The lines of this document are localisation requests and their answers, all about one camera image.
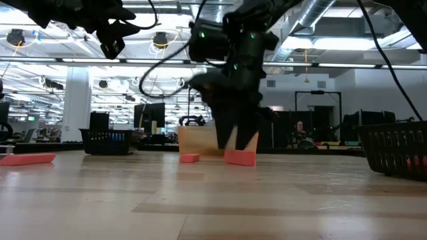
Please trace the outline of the orange translucent plastic bin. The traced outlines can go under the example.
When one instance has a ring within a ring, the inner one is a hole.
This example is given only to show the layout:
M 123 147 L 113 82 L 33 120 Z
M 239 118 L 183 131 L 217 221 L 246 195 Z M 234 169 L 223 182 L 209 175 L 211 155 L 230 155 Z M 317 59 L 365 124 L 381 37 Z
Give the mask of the orange translucent plastic bin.
M 200 157 L 223 157 L 225 150 L 236 150 L 238 128 L 234 127 L 225 149 L 218 148 L 215 126 L 179 126 L 177 128 L 179 154 L 200 154 Z M 248 146 L 242 151 L 256 152 L 258 147 L 256 133 Z

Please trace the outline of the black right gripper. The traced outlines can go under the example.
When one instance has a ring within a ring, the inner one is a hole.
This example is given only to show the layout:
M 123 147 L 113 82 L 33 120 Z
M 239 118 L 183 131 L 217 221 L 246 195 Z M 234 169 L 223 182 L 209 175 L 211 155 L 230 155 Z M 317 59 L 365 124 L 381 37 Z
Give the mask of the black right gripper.
M 189 86 L 201 94 L 202 101 L 213 111 L 219 149 L 225 149 L 237 121 L 237 111 L 257 109 L 262 95 L 260 79 L 264 52 L 272 50 L 278 37 L 271 32 L 244 31 L 231 39 L 230 51 L 218 71 L 202 73 L 189 81 Z M 245 111 L 238 118 L 236 149 L 244 150 L 259 129 L 260 116 Z

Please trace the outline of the silver spiral ceiling duct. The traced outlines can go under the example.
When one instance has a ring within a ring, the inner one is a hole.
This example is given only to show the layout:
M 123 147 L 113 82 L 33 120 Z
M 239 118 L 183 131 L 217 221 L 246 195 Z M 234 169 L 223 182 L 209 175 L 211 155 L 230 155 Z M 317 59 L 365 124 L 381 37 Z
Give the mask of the silver spiral ceiling duct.
M 269 61 L 284 62 L 297 47 L 294 35 L 310 36 L 314 34 L 316 23 L 325 15 L 336 0 L 303 0 L 300 10 L 286 16 L 280 31 L 281 43 L 277 46 Z

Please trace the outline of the black cabinet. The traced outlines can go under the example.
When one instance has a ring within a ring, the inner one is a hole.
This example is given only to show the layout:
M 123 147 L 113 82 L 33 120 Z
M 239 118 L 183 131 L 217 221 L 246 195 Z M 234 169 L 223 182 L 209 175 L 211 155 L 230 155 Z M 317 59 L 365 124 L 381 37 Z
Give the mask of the black cabinet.
M 94 130 L 108 130 L 109 129 L 109 113 L 91 112 L 89 120 L 89 128 Z

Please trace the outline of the black partition panel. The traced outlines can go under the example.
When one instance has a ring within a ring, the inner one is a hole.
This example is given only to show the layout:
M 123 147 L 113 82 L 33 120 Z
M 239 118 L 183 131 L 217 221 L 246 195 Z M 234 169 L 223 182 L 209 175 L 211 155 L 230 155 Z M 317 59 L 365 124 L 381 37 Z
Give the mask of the black partition panel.
M 276 111 L 276 115 L 274 121 L 261 121 L 258 148 L 293 148 L 303 139 L 336 140 L 330 121 L 315 111 Z

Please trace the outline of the black mesh plastic basket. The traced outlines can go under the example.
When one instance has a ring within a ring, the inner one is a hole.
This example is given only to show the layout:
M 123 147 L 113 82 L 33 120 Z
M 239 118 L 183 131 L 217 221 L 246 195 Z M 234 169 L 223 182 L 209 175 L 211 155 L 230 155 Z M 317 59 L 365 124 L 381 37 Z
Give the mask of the black mesh plastic basket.
M 94 130 L 80 129 L 83 149 L 90 155 L 128 155 L 132 152 L 133 131 L 131 130 Z M 110 133 L 125 133 L 123 142 L 112 141 Z
M 407 158 L 427 156 L 427 121 L 365 125 L 357 128 L 368 164 L 386 176 L 427 181 L 427 171 L 409 171 Z

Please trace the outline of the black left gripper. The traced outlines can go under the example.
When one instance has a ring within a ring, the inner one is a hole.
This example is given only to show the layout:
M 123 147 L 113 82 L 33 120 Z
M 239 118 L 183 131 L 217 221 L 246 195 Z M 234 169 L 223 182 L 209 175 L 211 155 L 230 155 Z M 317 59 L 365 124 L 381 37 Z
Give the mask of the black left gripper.
M 104 29 L 110 19 L 114 32 L 99 32 L 100 47 L 107 59 L 115 59 L 124 49 L 123 37 L 139 33 L 139 27 L 119 20 L 133 20 L 135 14 L 123 7 L 121 0 L 29 0 L 28 16 L 42 28 L 50 21 L 65 23 L 70 29 L 87 32 Z

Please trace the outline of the person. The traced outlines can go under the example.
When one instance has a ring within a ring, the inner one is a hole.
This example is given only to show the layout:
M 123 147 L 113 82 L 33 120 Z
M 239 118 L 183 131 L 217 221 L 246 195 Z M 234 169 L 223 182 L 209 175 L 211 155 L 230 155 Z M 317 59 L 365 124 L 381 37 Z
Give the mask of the person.
M 304 130 L 304 123 L 298 121 L 295 126 L 295 131 L 291 134 L 291 148 L 294 149 L 315 149 L 316 144 L 310 134 Z

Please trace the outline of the black gantry frame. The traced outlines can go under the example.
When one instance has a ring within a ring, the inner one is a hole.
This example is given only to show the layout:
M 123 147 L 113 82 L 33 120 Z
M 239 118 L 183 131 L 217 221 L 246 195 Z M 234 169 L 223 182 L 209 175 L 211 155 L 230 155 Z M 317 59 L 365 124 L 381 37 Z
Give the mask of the black gantry frame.
M 337 95 L 339 97 L 338 107 L 339 107 L 339 121 L 337 125 L 334 125 L 330 120 L 329 113 L 327 113 L 327 108 L 325 106 L 314 106 L 313 109 L 308 111 L 298 111 L 298 95 L 299 94 L 310 94 L 310 95 Z M 316 148 L 318 145 L 325 145 L 328 149 L 330 148 L 330 142 L 336 142 L 338 138 L 336 137 L 336 131 L 340 128 L 342 124 L 342 94 L 340 92 L 331 92 L 323 90 L 313 90 L 313 91 L 296 91 L 294 93 L 295 100 L 295 111 L 294 111 L 294 120 L 295 123 L 302 121 L 304 123 L 304 130 L 307 131 L 311 138 L 314 139 Z

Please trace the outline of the white building column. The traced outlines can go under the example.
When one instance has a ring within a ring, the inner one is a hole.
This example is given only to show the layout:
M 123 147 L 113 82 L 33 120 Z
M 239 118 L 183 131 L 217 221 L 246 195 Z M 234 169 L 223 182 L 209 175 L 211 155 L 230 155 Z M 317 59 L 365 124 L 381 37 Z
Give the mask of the white building column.
M 61 141 L 82 141 L 80 129 L 89 127 L 93 80 L 88 67 L 68 67 L 65 82 Z

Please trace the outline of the black monitor cluster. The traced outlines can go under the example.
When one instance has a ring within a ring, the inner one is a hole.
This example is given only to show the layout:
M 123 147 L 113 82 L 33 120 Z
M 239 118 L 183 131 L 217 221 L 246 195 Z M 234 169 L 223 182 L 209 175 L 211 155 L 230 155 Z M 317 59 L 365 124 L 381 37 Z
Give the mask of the black monitor cluster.
M 340 125 L 340 141 L 347 146 L 360 145 L 357 128 L 365 125 L 395 123 L 396 115 L 389 111 L 364 111 L 345 115 Z

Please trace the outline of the black computer monitor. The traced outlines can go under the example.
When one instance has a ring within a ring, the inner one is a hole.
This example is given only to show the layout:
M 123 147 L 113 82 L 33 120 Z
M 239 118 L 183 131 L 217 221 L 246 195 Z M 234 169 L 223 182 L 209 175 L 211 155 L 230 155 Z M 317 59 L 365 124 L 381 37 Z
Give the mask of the black computer monitor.
M 146 133 L 153 133 L 152 122 L 157 128 L 165 127 L 165 103 L 140 104 L 134 106 L 133 126 L 144 128 Z

